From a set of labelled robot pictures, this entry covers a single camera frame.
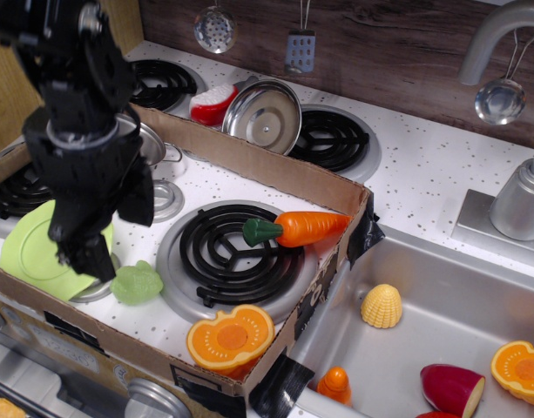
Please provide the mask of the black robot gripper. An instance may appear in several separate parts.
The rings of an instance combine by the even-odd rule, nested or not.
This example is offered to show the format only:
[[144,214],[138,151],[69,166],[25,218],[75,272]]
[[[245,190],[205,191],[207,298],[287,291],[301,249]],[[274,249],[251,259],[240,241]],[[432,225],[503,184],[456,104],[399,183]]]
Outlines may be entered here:
[[24,123],[35,172],[56,200],[49,235],[57,257],[100,281],[116,275],[100,234],[112,215],[142,226],[154,218],[152,173],[140,153],[139,130],[119,134],[116,117],[92,137],[56,131],[47,111],[34,111]]

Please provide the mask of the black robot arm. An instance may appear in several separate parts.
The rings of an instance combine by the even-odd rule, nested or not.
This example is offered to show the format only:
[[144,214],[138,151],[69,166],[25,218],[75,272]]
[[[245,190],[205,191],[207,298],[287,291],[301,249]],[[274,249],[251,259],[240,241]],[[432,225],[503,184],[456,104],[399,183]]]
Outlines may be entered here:
[[103,282],[115,276],[103,230],[112,217],[152,223],[152,175],[131,113],[134,69],[96,1],[0,1],[0,44],[10,47],[43,106],[24,122],[33,168],[55,200],[57,258]]

